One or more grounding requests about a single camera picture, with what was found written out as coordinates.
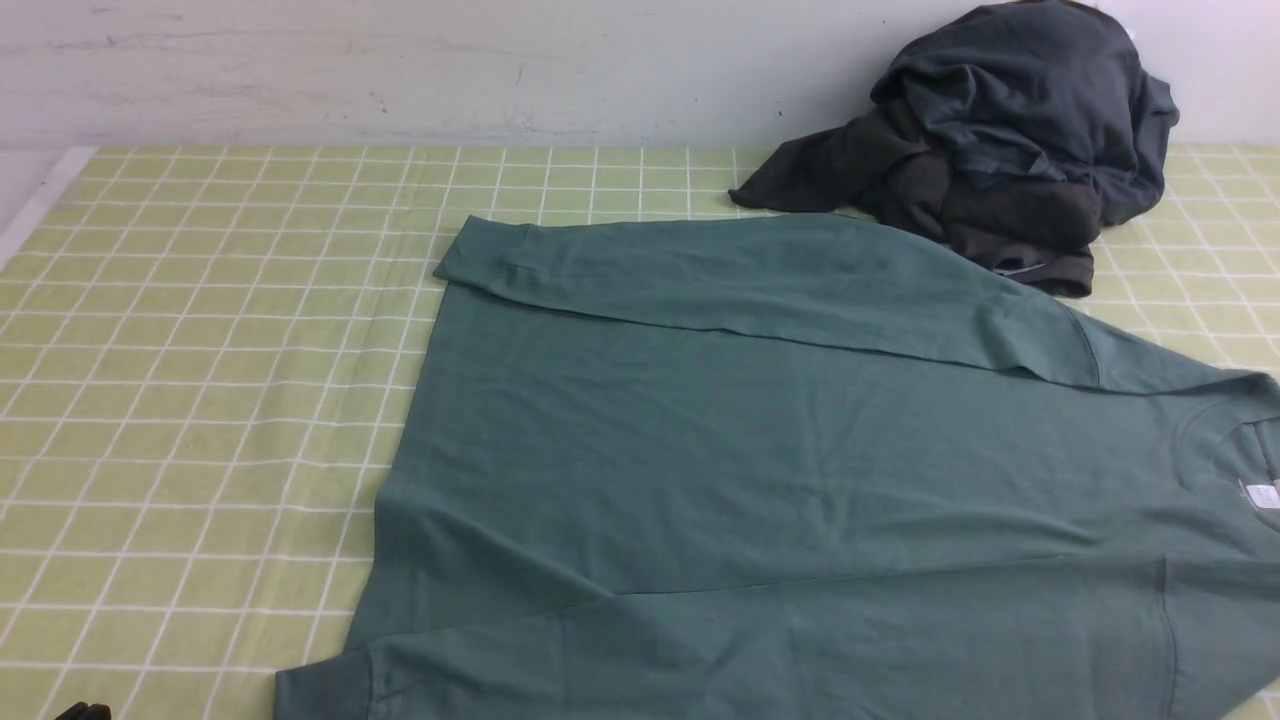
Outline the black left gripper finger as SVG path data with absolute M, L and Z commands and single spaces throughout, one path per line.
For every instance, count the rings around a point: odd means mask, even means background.
M 108 705 L 77 702 L 61 711 L 55 720 L 111 720 L 113 711 Z

